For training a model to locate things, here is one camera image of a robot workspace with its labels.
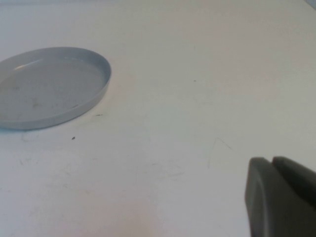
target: white surface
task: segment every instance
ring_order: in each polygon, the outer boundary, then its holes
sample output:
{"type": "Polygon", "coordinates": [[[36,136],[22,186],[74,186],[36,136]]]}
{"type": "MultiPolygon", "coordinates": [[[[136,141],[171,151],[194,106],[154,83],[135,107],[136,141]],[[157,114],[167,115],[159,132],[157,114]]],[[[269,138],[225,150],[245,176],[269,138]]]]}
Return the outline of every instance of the white surface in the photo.
{"type": "Polygon", "coordinates": [[[76,46],[113,69],[76,120],[0,131],[0,236],[247,237],[251,157],[316,170],[316,12],[191,2],[0,8],[1,60],[76,46]]]}

